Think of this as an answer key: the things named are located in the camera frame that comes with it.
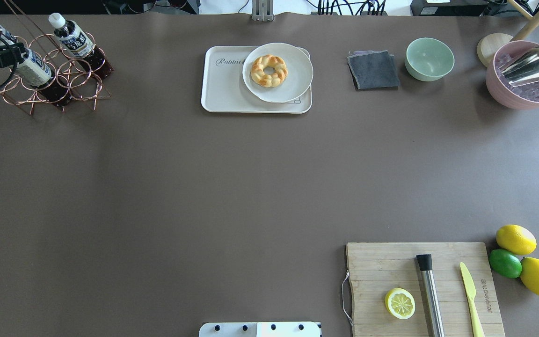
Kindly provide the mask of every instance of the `black box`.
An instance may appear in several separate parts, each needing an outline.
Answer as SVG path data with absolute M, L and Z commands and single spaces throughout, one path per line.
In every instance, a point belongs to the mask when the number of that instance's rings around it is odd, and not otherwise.
M 417 16 L 480 16 L 487 6 L 484 0 L 413 0 L 411 12 Z

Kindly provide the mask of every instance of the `white bottle cap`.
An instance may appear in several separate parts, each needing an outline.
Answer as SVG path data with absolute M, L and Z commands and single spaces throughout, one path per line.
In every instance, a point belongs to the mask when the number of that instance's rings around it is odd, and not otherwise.
M 51 26 L 55 29 L 62 28 L 66 24 L 66 19 L 64 19 L 60 13 L 53 13 L 49 15 L 49 23 L 51 23 Z

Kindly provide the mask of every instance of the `wooden disc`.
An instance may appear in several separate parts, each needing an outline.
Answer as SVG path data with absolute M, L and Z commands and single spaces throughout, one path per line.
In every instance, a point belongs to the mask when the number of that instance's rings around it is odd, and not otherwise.
M 484 66 L 488 66 L 494 53 L 503 45 L 509 43 L 513 37 L 509 34 L 494 33 L 485 36 L 477 44 L 477 57 Z

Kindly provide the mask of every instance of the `bowl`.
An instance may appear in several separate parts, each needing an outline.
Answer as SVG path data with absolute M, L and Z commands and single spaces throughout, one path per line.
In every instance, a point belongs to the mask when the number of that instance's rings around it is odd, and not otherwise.
M 280 56 L 288 68 L 288 76 L 275 88 L 264 88 L 251 78 L 251 67 L 259 57 L 267 54 Z M 247 88 L 260 100 L 286 103 L 304 94 L 313 81 L 313 66 L 309 57 L 297 47 L 287 43 L 268 43 L 251 51 L 242 64 L 242 79 Z
M 436 81 L 455 65 L 451 49 L 440 40 L 422 37 L 411 42 L 405 55 L 405 67 L 419 81 Z
M 511 89 L 507 88 L 500 78 L 500 73 L 496 71 L 497 68 L 504 66 L 500 64 L 500 59 L 503 55 L 509 55 L 511 59 L 516 59 L 533 47 L 537 47 L 539 44 L 530 41 L 512 41 L 502 47 L 500 47 L 494 57 L 488 64 L 488 70 L 486 71 L 486 86 L 492 97 L 511 109 L 530 110 L 539 107 L 539 102 L 522 98 L 515 94 Z

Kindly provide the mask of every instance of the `knife handle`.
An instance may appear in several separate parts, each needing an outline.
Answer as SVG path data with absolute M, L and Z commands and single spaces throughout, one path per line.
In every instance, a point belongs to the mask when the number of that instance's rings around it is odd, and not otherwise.
M 473 328 L 473 337 L 485 337 L 484 329 L 481 327 L 480 317 L 477 315 L 477 309 L 473 300 L 469 300 L 469 311 L 471 312 L 471 326 Z

